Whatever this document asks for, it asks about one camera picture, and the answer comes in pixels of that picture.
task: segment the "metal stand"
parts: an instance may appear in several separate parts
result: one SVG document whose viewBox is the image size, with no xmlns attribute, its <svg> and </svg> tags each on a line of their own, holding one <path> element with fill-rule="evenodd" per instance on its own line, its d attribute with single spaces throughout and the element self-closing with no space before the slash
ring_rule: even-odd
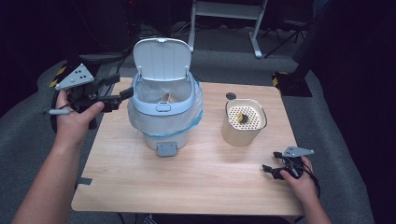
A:
<svg viewBox="0 0 396 224">
<path fill-rule="evenodd" d="M 263 0 L 261 6 L 244 6 L 225 3 L 200 2 L 197 0 L 193 0 L 191 9 L 191 30 L 189 36 L 189 47 L 191 52 L 193 52 L 194 50 L 195 17 L 197 15 L 237 18 L 256 21 L 254 32 L 249 32 L 249 38 L 254 50 L 254 54 L 257 58 L 261 58 L 262 52 L 260 51 L 256 37 L 257 33 L 259 32 L 260 25 L 262 24 L 262 16 L 264 15 L 267 2 L 268 0 Z"/>
</svg>

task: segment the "perforated container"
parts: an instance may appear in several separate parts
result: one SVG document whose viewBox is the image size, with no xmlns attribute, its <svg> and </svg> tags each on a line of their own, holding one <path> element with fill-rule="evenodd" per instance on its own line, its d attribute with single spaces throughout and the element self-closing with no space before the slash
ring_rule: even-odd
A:
<svg viewBox="0 0 396 224">
<path fill-rule="evenodd" d="M 235 99 L 227 102 L 221 128 L 224 140 L 234 147 L 246 147 L 267 125 L 265 112 L 259 102 Z"/>
</svg>

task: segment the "metal bracket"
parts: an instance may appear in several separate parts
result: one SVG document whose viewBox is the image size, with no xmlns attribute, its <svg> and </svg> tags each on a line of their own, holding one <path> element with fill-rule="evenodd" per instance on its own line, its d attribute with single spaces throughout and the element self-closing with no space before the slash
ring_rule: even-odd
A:
<svg viewBox="0 0 396 224">
<path fill-rule="evenodd" d="M 157 154 L 159 157 L 173 157 L 177 154 L 177 142 L 157 143 Z"/>
<path fill-rule="evenodd" d="M 288 147 L 286 150 L 282 153 L 284 157 L 289 157 L 289 158 L 296 158 L 296 157 L 301 157 L 301 156 L 306 156 L 306 155 L 311 155 L 314 154 L 315 151 L 312 149 L 305 149 L 302 147 Z"/>
<path fill-rule="evenodd" d="M 84 64 L 80 64 L 73 72 L 71 72 L 61 83 L 56 84 L 55 90 L 60 91 L 66 88 L 80 86 L 86 83 L 94 82 L 95 78 L 88 71 Z"/>
</svg>

